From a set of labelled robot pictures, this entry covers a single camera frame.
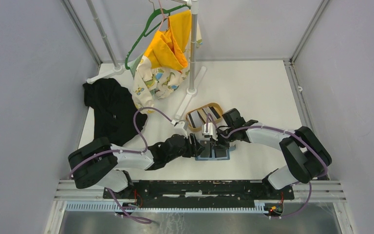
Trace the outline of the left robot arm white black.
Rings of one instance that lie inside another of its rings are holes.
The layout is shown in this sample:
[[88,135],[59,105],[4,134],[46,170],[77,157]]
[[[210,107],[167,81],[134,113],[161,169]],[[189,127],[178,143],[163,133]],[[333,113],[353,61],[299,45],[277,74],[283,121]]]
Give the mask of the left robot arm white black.
[[205,147],[194,134],[174,134],[146,150],[118,146],[101,137],[68,156],[69,178],[74,180],[78,189],[97,185],[111,189],[125,199],[133,194],[133,183],[127,169],[159,170],[179,157],[198,157],[204,151]]

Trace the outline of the yellow dinosaur print jacket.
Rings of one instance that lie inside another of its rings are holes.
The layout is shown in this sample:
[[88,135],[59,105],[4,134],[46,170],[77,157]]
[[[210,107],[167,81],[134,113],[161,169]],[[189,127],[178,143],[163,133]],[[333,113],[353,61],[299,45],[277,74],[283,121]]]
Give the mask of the yellow dinosaur print jacket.
[[143,114],[154,111],[154,101],[169,97],[189,77],[192,14],[169,16],[168,28],[157,31],[133,73],[132,99]]

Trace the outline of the green clothes hanger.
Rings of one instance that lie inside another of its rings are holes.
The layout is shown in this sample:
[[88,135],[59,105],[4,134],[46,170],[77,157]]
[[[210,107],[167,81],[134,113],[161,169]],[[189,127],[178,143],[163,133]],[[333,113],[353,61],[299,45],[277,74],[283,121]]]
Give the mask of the green clothes hanger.
[[154,27],[152,27],[151,29],[150,28],[150,25],[152,24],[153,20],[158,17],[159,15],[161,15],[162,13],[164,14],[165,17],[169,17],[171,15],[172,12],[176,11],[176,10],[179,10],[179,9],[182,9],[182,8],[191,8],[190,6],[188,6],[186,3],[182,4],[182,5],[179,5],[179,6],[176,6],[176,7],[173,7],[171,9],[163,9],[163,8],[160,8],[160,9],[156,9],[152,12],[152,14],[149,16],[147,22],[146,22],[146,26],[144,28],[144,30],[142,31],[141,35],[137,38],[137,40],[134,42],[134,44],[132,45],[131,49],[127,52],[126,54],[126,57],[125,57],[125,60],[124,60],[124,67],[129,70],[130,67],[129,67],[129,57],[131,55],[131,53],[134,51],[134,49],[137,47],[138,43],[141,41],[142,38],[145,38],[147,37],[149,34],[151,34],[155,29],[158,29],[158,27],[160,26],[160,23],[155,25]]

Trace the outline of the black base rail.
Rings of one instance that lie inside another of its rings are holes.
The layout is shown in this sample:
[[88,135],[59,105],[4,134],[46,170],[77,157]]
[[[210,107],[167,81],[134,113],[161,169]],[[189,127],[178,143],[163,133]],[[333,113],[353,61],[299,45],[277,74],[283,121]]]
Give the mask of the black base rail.
[[274,190],[260,180],[139,180],[115,196],[142,208],[253,208],[295,198],[290,186]]

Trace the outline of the blue card holder wallet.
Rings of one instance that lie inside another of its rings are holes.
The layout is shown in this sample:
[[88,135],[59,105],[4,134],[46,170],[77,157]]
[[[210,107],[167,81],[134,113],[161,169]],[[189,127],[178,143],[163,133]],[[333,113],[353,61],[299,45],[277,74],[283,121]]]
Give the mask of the blue card holder wallet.
[[198,155],[196,161],[220,161],[230,160],[230,153],[236,150],[236,145],[213,145],[209,140],[200,140],[199,143],[204,146],[204,150]]

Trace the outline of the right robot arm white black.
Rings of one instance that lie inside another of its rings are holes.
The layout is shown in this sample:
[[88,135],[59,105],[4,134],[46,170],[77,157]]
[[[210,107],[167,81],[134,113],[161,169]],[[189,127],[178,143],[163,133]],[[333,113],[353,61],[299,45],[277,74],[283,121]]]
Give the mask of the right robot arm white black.
[[312,179],[326,176],[332,158],[325,147],[306,126],[285,130],[262,124],[256,120],[245,121],[233,108],[222,115],[225,127],[217,127],[210,114],[202,125],[202,134],[213,145],[228,146],[235,141],[262,144],[281,151],[286,165],[269,173],[263,180],[262,194],[276,198],[281,189],[292,184],[307,184]]

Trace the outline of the black garment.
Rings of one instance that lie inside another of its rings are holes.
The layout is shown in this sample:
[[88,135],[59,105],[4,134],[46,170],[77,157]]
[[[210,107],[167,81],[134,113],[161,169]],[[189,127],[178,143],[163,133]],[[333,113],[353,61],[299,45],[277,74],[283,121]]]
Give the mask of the black garment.
[[138,135],[148,115],[138,113],[128,88],[113,78],[102,78],[93,84],[84,83],[84,104],[94,110],[94,138],[107,137],[118,146],[124,146]]

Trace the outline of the oval wooden card tray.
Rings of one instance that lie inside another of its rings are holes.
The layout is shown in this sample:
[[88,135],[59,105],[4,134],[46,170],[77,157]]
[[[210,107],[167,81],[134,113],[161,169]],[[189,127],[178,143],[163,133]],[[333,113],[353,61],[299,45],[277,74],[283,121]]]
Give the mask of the oval wooden card tray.
[[[198,111],[198,113],[200,114],[200,117],[203,121],[203,125],[206,123],[207,121],[207,116],[210,115],[211,117],[209,118],[209,121],[211,121],[211,119],[213,119],[216,123],[220,122],[223,118],[222,118],[222,114],[223,114],[223,109],[221,108],[221,106],[215,102],[212,102],[212,103],[209,103],[207,105],[204,105],[202,107],[199,107],[199,108],[196,108],[190,112],[193,112],[193,111]],[[192,128],[191,124],[190,124],[190,121],[188,120],[187,118],[187,115],[190,113],[188,112],[186,114],[186,117],[185,117],[185,120],[188,122],[188,128],[193,131],[193,132],[197,132],[197,131],[200,131],[201,130],[201,127],[199,128]]]

